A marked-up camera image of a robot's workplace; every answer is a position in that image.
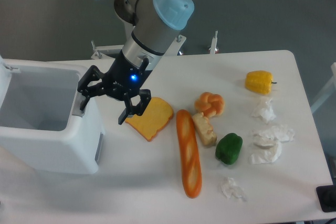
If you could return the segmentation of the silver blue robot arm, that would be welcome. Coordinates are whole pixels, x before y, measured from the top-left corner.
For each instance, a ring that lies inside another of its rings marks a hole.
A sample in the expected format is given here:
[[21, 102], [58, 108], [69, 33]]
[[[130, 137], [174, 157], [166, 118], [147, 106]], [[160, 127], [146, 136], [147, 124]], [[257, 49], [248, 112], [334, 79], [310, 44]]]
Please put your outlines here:
[[106, 95], [123, 101], [119, 116], [142, 115], [151, 101], [151, 92], [142, 85], [173, 41], [185, 28], [194, 11], [194, 0], [125, 0], [133, 30], [107, 72], [91, 66], [78, 83], [84, 111], [93, 97]]

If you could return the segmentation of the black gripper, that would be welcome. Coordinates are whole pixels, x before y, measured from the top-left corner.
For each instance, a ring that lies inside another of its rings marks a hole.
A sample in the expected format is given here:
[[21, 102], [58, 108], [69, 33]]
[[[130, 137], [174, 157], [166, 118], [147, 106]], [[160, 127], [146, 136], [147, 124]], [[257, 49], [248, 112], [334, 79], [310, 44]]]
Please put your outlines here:
[[[107, 96], [118, 101], [124, 101], [125, 109], [118, 118], [121, 125], [126, 118], [134, 115], [141, 116], [151, 101], [151, 91], [142, 89], [145, 80], [151, 74], [146, 70], [149, 59], [141, 60], [139, 67], [132, 64], [122, 51], [115, 58], [110, 69], [104, 74], [97, 66], [92, 65], [78, 82], [77, 91], [84, 96], [80, 103], [80, 111], [84, 111], [89, 100], [93, 97]], [[139, 95], [140, 102], [133, 105], [131, 98]]]

